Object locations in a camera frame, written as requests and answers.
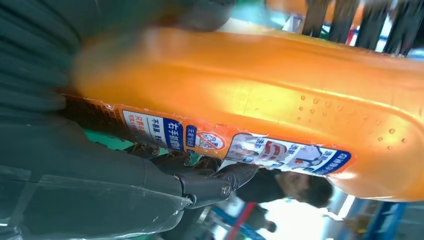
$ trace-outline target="man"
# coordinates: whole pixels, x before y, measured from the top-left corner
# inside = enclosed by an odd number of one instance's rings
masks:
[[[266,169],[259,169],[252,180],[237,190],[237,196],[247,203],[293,198],[317,208],[325,207],[332,195],[333,187],[324,177]]]

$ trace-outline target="red pole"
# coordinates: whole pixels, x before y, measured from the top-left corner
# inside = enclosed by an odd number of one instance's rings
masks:
[[[246,204],[246,207],[243,209],[243,212],[238,217],[235,224],[232,226],[231,231],[226,235],[225,240],[234,240],[236,239],[236,235],[239,232],[240,226],[246,222],[249,215],[251,214],[253,208],[255,207],[254,202],[249,202]]]
[[[346,45],[349,45],[349,46],[351,45],[354,35],[355,35],[355,27],[351,27],[349,31],[349,35],[347,35]]]

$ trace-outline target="no-entry symbol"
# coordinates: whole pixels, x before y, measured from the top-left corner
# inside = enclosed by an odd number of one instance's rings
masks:
[[[201,149],[222,150],[226,147],[226,143],[223,137],[214,132],[198,131],[196,146]]]

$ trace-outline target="orange plastic cover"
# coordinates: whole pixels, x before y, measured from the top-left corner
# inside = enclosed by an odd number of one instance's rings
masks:
[[[83,127],[424,200],[422,63],[272,31],[156,28],[110,49],[76,65],[64,114]]]

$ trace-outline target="dark hair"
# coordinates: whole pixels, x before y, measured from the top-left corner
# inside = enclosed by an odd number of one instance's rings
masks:
[[[330,203],[333,186],[325,177],[310,176],[309,188],[304,192],[304,201],[314,207],[323,208]]]
[[[270,233],[275,233],[277,231],[277,224],[273,221],[269,221],[268,224],[269,225],[266,230],[268,230]]]

